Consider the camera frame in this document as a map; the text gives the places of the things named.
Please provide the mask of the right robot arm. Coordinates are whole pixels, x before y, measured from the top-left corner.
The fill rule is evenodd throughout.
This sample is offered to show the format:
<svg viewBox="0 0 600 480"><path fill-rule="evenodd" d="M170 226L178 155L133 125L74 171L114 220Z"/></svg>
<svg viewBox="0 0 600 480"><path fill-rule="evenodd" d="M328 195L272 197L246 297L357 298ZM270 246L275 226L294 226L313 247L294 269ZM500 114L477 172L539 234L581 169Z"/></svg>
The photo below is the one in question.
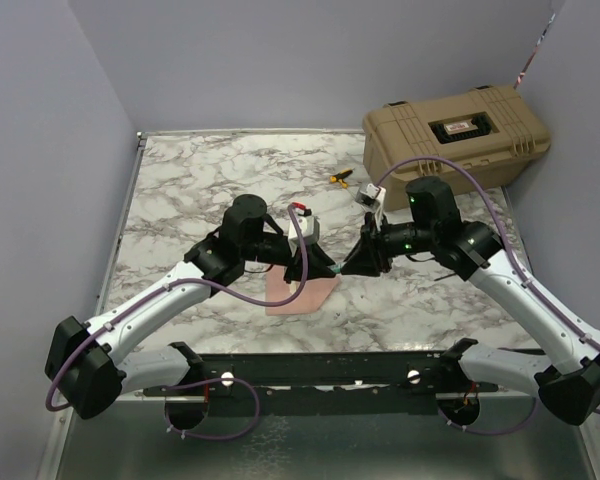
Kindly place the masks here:
<svg viewBox="0 0 600 480"><path fill-rule="evenodd" d="M541 347L539 355L462 339L445 351L441 383L461 391L491 383L539 399L563 422L579 426L600 405L600 330L582 320L522 266L501 230L462 219L450 186L436 176L411 181L412 219L391 224L384 188L366 184L356 200L366 209L360 238L343 275L378 277L392 260L428 252L441 266L487 294Z"/></svg>

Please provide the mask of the pink envelope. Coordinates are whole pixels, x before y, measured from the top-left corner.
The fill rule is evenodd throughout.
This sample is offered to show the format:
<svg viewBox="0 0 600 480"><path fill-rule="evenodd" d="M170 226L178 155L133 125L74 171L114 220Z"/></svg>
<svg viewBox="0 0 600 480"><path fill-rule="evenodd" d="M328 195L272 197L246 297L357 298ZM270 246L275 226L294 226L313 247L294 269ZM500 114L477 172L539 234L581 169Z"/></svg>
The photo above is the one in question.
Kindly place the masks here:
<svg viewBox="0 0 600 480"><path fill-rule="evenodd" d="M288 284L283 279L284 268L274 266L266 274L265 300L278 302L290 297ZM304 315L317 312L339 285L338 278L308 280L301 294L281 307L266 307L267 316Z"/></svg>

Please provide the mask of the cream paper letter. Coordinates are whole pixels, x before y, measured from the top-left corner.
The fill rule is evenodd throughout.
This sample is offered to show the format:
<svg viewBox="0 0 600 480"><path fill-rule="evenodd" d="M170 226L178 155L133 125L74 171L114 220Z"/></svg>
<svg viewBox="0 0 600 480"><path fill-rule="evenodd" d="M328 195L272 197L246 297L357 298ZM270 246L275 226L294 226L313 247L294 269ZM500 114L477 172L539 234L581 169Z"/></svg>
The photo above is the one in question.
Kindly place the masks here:
<svg viewBox="0 0 600 480"><path fill-rule="evenodd" d="M288 293L290 296L293 296L298 291L299 285L299 282L291 282L288 284Z"/></svg>

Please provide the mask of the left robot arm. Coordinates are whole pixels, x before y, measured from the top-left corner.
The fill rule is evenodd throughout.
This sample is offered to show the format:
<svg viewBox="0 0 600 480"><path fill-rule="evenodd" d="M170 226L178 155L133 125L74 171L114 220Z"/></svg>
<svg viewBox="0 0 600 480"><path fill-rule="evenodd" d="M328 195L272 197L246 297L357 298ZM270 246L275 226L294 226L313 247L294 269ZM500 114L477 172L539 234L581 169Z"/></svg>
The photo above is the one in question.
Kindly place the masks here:
<svg viewBox="0 0 600 480"><path fill-rule="evenodd" d="M223 292L266 308L293 302L313 279L332 278L333 260L318 244L319 224L308 209L288 207L291 230L283 232L259 196L243 194L225 211L220 226L195 244L165 276L113 310L81 323L60 322L53 334L45 373L51 412L73 408L83 419L106 410L120 395L165 387L186 395L200 385L200 359L188 347L159 350L137 346L182 313ZM296 291L278 301L252 299L231 289L248 262L282 266Z"/></svg>

